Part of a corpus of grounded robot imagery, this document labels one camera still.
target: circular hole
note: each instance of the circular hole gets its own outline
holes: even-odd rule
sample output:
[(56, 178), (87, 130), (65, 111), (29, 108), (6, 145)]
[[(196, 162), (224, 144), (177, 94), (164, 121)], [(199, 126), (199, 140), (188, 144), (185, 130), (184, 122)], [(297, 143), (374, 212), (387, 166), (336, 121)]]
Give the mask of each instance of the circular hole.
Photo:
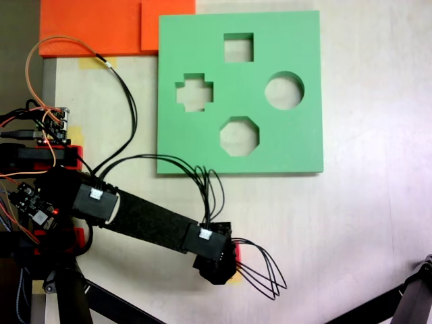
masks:
[(302, 101), (304, 85), (296, 74), (278, 72), (270, 78), (264, 93), (270, 105), (276, 109), (288, 110)]

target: green foam board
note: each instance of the green foam board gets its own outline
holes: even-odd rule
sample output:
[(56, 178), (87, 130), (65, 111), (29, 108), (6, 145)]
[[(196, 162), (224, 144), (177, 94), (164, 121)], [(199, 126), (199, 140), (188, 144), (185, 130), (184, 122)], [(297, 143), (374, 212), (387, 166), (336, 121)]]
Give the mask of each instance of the green foam board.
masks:
[[(319, 12), (161, 16), (159, 20), (157, 152), (219, 173), (323, 171)], [(249, 38), (252, 61), (227, 63), (224, 40)], [(299, 105), (273, 107), (265, 87), (274, 76), (295, 77), (304, 89)], [(188, 76), (213, 85), (204, 111), (186, 112), (176, 89)], [(259, 145), (233, 157), (221, 146), (229, 121), (247, 119)], [(181, 173), (158, 161), (158, 173)]]

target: gray floor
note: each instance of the gray floor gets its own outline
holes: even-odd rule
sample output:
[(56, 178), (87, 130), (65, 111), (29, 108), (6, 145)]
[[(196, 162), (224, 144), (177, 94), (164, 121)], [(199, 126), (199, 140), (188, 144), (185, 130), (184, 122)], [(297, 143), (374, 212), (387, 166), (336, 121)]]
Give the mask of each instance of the gray floor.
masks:
[[(0, 1), (0, 114), (24, 107), (26, 100), (30, 98), (24, 77), (24, 66), (28, 52), (38, 41), (38, 26), (39, 1)], [(32, 84), (40, 93), (42, 59), (35, 56), (30, 67)], [(33, 125), (32, 122), (17, 121), (11, 126), (32, 128)], [(19, 269), (14, 261), (0, 259), (0, 322), (2, 323), (19, 323), (15, 314), (18, 278)]]

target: black cable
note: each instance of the black cable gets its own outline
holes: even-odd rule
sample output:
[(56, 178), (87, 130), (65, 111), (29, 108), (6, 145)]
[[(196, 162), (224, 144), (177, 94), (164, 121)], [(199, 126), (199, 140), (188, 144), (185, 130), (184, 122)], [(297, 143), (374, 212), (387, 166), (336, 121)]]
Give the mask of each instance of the black cable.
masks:
[[(97, 55), (99, 59), (106, 62), (106, 60), (101, 57), (100, 55)], [(123, 150), (131, 143), (131, 141), (134, 139), (136, 129), (138, 128), (138, 111), (136, 108), (136, 103), (134, 100), (134, 97), (132, 96), (132, 93), (129, 91), (128, 86), (126, 86), (126, 83), (123, 81), (123, 79), (120, 77), (120, 75), (112, 68), (109, 68), (115, 75), (115, 77), (118, 79), (121, 87), (123, 88), (123, 91), (126, 95), (126, 98), (128, 100), (130, 114), (131, 114), (131, 120), (132, 120), (132, 129), (129, 139), (124, 143), (118, 150), (116, 150), (110, 157), (106, 158), (102, 163), (100, 163), (97, 167), (95, 167), (94, 172), (97, 173), (106, 163), (110, 162), (114, 157), (118, 156)]]
[[(37, 120), (37, 119), (34, 119), (34, 122), (35, 123), (37, 123), (38, 124), (38, 126), (40, 127), (40, 128), (42, 128), (46, 133), (48, 133), (49, 135), (51, 135), (61, 146), (63, 146), (65, 149), (67, 149), (67, 150), (71, 150), (71, 148), (67, 145), (67, 144), (65, 144), (65, 143), (63, 143), (49, 128), (47, 128), (47, 127), (45, 127), (45, 125), (40, 121), (40, 120)], [(95, 176), (95, 172), (92, 170), (92, 168), (86, 163), (86, 161), (84, 161), (83, 160), (83, 158), (75, 151), (75, 150), (72, 150), (72, 152), (74, 153), (74, 155), (76, 156), (76, 158), (79, 160), (79, 161), (81, 161), (82, 162), (82, 164), (84, 164), (85, 166), (86, 166), (86, 168), (87, 168), (87, 170), (88, 170), (88, 172), (90, 173), (90, 175), (93, 177), (93, 178), (96, 178), (96, 176)]]
[[(179, 167), (189, 178), (191, 178), (195, 184), (198, 186), (198, 189), (202, 196), (202, 201), (204, 202), (205, 206), (205, 215), (203, 219), (203, 223), (205, 223), (205, 226), (209, 228), (210, 226), (210, 206), (209, 206), (209, 171), (207, 171), (205, 168), (201, 167), (195, 167), (192, 168), (187, 162), (182, 160), (179, 157), (174, 157), (172, 155), (156, 155), (156, 154), (141, 154), (141, 155), (134, 155), (131, 157), (125, 157), (123, 159), (119, 159), (112, 164), (110, 164), (108, 167), (106, 167), (100, 174), (99, 179), (100, 181), (103, 181), (106, 177), (106, 175), (117, 165), (120, 163), (123, 163), (124, 161), (128, 161), (131, 159), (157, 159), (161, 161), (166, 161), (168, 163), (171, 163), (177, 167)], [(221, 185), (222, 191), (223, 186), (220, 181), (219, 176), (217, 176), (219, 183)]]
[(221, 187), (221, 191), (222, 191), (222, 205), (221, 205), (220, 210), (216, 213), (216, 215), (214, 215), (212, 218), (210, 218), (210, 221), (214, 220), (214, 218), (216, 218), (220, 213), (222, 213), (222, 210), (223, 210), (223, 208), (225, 206), (225, 190), (223, 189), (221, 178), (219, 178), (219, 176), (217, 175), (217, 173), (216, 173), (215, 170), (210, 169), (209, 170), (209, 174), (211, 172), (213, 172), (213, 174), (217, 178), (217, 181), (219, 182), (219, 186)]
[[(24, 120), (24, 119), (34, 119), (34, 118), (42, 119), (42, 116), (43, 116), (43, 111), (41, 111), (41, 110), (28, 111), (28, 110), (25, 110), (23, 108), (19, 108), (19, 109), (10, 111), (9, 113), (7, 113), (5, 115), (1, 115), (0, 116), (0, 124), (2, 124), (3, 122), (7, 121), (8, 119), (10, 119), (12, 117), (14, 117), (14, 119)], [(13, 120), (10, 120), (6, 124), (3, 124), (2, 127), (5, 127), (6, 125), (8, 125)]]
[(39, 104), (34, 99), (28, 99), (26, 101), (26, 110), (30, 110), (30, 104), (33, 104), (35, 107), (39, 107)]
[(211, 184), (211, 180), (209, 179), (209, 186), (210, 186), (210, 192), (211, 192), (211, 196), (213, 197), (213, 208), (211, 209), (210, 212), (210, 217), (213, 215), (213, 213), (215, 212), (216, 209), (216, 196), (215, 196), (215, 191), (213, 189), (213, 185)]
[(22, 319), (21, 312), (20, 312), (20, 307), (21, 307), (20, 294), (21, 294), (21, 287), (22, 287), (22, 284), (23, 284), (22, 283), (22, 281), (23, 281), (23, 275), (24, 275), (24, 271), (23, 271), (23, 269), (21, 269), (21, 271), (20, 271), (20, 281), (19, 281), (19, 284), (18, 284), (18, 291), (17, 291), (17, 294), (16, 294), (15, 309), (16, 309), (16, 317), (18, 318), (18, 320), (22, 324), (27, 324), (27, 322)]
[[(279, 267), (277, 266), (276, 262), (274, 261), (273, 257), (261, 246), (255, 244), (254, 242), (244, 239), (244, 238), (232, 238), (232, 242), (235, 244), (247, 244), (247, 245), (251, 245), (251, 246), (255, 246), (263, 255), (263, 258), (265, 260), (266, 263), (266, 267), (267, 267), (267, 272), (269, 274), (268, 277), (262, 275), (261, 273), (259, 273), (258, 271), (255, 271), (254, 269), (252, 269), (251, 267), (245, 265), (244, 263), (241, 263), (240, 261), (237, 261), (237, 266), (238, 266), (238, 272), (240, 273), (240, 275), (242, 275), (256, 290), (258, 290), (260, 293), (262, 293), (263, 295), (265, 295), (266, 297), (268, 297), (269, 299), (275, 300), (275, 298), (277, 296), (280, 296), (280, 291), (279, 291), (279, 287), (283, 288), (283, 289), (287, 289), (287, 284), (285, 281), (284, 276), (282, 275)], [(281, 277), (281, 280), (283, 281), (283, 284), (277, 282), (276, 279), (276, 275), (275, 275), (275, 271), (273, 269), (273, 265), (275, 266), (277, 272), (279, 273), (279, 276)], [(271, 287), (267, 287), (266, 285), (264, 285), (260, 280), (258, 280), (256, 277), (254, 277), (254, 275), (249, 272), (252, 271), (254, 274), (258, 275), (260, 278), (268, 281), (271, 285)], [(255, 285), (252, 280), (250, 278), (248, 278), (246, 275), (248, 275), (250, 278), (252, 278), (253, 281), (257, 282), (260, 286), (263, 286), (267, 291), (270, 291), (272, 296), (269, 296), (266, 291), (263, 291), (262, 289), (260, 289), (260, 287), (258, 287), (257, 285)]]
[(30, 302), (27, 299), (27, 293), (26, 293), (26, 286), (28, 286), (27, 283), (28, 283), (28, 280), (26, 278), (26, 273), (22, 272), (22, 285), (21, 285), (22, 296), (24, 297), (24, 300), (26, 301), (27, 307), (30, 308)]

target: orange board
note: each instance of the orange board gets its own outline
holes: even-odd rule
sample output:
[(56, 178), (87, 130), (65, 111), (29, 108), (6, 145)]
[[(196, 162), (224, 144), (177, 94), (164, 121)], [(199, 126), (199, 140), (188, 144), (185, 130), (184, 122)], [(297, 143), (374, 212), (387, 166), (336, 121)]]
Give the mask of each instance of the orange board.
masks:
[(195, 14), (195, 0), (142, 0), (141, 50), (156, 55), (159, 49), (159, 16)]
[[(195, 0), (41, 0), (40, 39), (76, 37), (106, 56), (157, 54), (159, 16), (194, 12)], [(68, 40), (42, 44), (39, 53), (91, 56)]]

